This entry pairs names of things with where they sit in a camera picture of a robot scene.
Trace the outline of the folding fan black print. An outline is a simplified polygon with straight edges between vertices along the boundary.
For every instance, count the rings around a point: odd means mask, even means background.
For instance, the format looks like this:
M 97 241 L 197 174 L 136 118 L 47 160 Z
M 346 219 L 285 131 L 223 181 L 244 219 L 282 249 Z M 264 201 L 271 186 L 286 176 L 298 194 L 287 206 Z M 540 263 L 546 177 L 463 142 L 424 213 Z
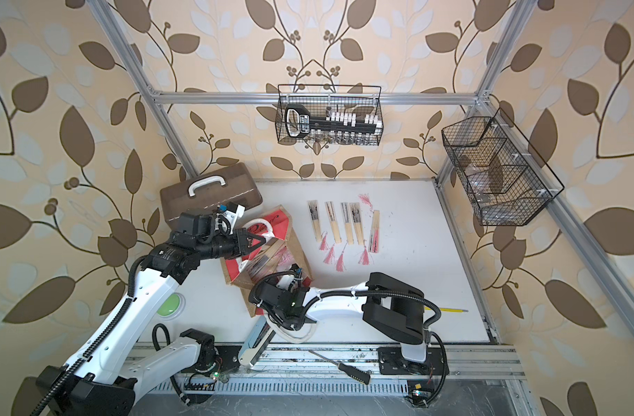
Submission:
M 313 226 L 313 230 L 315 233 L 315 239 L 319 243 L 320 251 L 328 251 L 329 245 L 327 242 L 327 232 L 322 230 L 322 226 L 320 225 L 320 213 L 319 213 L 319 203 L 315 200 L 308 201 L 308 208 L 311 218 L 311 224 Z

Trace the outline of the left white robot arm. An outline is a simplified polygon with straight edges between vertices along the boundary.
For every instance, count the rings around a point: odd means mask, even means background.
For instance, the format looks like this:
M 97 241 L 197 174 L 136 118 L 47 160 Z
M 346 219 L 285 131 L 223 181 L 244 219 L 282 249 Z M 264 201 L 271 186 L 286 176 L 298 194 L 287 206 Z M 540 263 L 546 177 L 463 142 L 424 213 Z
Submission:
M 43 394 L 34 415 L 50 408 L 57 415 L 126 415 L 161 382 L 193 367 L 210 374 L 221 361 L 214 336 L 187 329 L 129 369 L 125 361 L 160 307 L 200 263 L 248 256 L 267 242 L 234 213 L 218 206 L 212 213 L 183 213 L 168 240 L 138 258 L 128 289 L 105 322 L 61 367 L 48 366 L 35 384 Z

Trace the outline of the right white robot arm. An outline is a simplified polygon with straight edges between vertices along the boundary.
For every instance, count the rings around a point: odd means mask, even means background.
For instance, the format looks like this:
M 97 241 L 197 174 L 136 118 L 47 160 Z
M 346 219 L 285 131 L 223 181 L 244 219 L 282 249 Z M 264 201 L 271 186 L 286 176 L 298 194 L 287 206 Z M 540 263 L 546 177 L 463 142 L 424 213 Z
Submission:
M 263 312 L 271 329 L 291 343 L 305 343 L 320 324 L 333 319 L 358 318 L 383 336 L 400 344 L 405 371 L 427 367 L 433 376 L 441 367 L 437 385 L 417 388 L 407 400 L 427 408 L 441 394 L 449 374 L 445 343 L 431 330 L 442 310 L 424 293 L 381 272 L 361 284 L 340 289 L 320 289 L 303 284 L 302 269 L 261 277 L 249 291 L 248 302 Z

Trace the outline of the folding fan plain wood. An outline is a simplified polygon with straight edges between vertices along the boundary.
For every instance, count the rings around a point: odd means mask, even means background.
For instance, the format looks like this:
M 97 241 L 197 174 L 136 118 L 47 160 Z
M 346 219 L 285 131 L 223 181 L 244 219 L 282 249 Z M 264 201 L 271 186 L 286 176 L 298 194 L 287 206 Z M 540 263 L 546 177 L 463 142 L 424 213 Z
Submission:
M 325 258 L 325 263 L 327 263 L 328 265 L 333 265 L 335 262 L 335 249 L 338 244 L 342 243 L 342 238 L 341 238 L 340 227 L 339 227 L 336 212 L 335 212 L 334 202 L 327 201 L 325 203 L 325 207 L 326 207 L 327 216 L 328 216 L 329 224 L 331 226 L 331 231 L 332 231 L 333 239 L 334 239 L 334 244 L 329 248 L 327 257 Z

